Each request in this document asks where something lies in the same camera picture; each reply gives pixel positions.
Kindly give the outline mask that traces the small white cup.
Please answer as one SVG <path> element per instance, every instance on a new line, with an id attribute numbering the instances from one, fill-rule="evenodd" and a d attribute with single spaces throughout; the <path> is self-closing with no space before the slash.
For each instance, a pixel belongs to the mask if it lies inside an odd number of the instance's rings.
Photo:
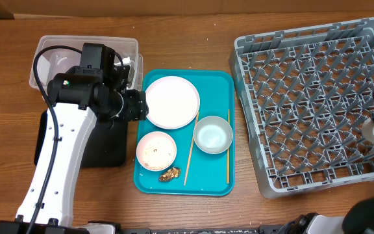
<path id="1" fill-rule="evenodd" d="M 362 136 L 371 143 L 374 143 L 374 121 L 367 118 L 362 124 Z"/>

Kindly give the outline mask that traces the pink bowl with rice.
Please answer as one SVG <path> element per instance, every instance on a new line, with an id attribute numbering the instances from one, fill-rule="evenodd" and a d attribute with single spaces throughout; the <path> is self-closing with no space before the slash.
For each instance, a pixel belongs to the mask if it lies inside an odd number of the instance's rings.
<path id="1" fill-rule="evenodd" d="M 161 131 L 143 136 L 136 147 L 136 158 L 143 168 L 158 172 L 170 167 L 177 156 L 177 145 L 173 138 Z"/>

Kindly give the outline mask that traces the brown food scrap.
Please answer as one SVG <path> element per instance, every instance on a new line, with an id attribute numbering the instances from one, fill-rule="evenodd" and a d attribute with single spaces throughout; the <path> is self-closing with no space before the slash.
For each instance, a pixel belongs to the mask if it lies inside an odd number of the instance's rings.
<path id="1" fill-rule="evenodd" d="M 164 172 L 158 180 L 161 182 L 169 182 L 181 175 L 181 169 L 179 167 L 170 168 L 168 171 Z"/>

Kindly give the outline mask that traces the grey-green bowl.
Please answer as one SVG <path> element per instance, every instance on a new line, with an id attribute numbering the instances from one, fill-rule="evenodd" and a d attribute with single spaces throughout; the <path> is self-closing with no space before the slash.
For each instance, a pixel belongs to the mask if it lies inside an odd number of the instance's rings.
<path id="1" fill-rule="evenodd" d="M 227 120 L 219 116 L 207 116 L 199 120 L 193 131 L 197 147 L 208 154 L 220 154 L 233 142 L 233 130 Z"/>

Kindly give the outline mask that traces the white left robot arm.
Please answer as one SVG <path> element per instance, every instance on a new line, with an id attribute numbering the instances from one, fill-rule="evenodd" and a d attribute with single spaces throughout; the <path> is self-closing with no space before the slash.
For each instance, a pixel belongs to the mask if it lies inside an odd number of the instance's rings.
<path id="1" fill-rule="evenodd" d="M 98 117 L 144 120 L 145 92 L 119 91 L 102 74 L 59 73 L 42 94 L 47 121 L 34 177 L 15 220 L 0 221 L 0 233 L 121 233 L 121 226 L 111 222 L 73 227 L 75 186 Z"/>

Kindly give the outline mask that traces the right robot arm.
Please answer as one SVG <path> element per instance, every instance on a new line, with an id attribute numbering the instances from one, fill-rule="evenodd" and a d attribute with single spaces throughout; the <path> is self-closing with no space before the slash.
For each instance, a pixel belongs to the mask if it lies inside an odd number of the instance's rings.
<path id="1" fill-rule="evenodd" d="M 374 143 L 374 115 L 363 123 L 362 136 Z M 326 217 L 317 213 L 301 215 L 282 226 L 279 233 L 374 233 L 374 198 L 358 202 L 345 216 Z"/>

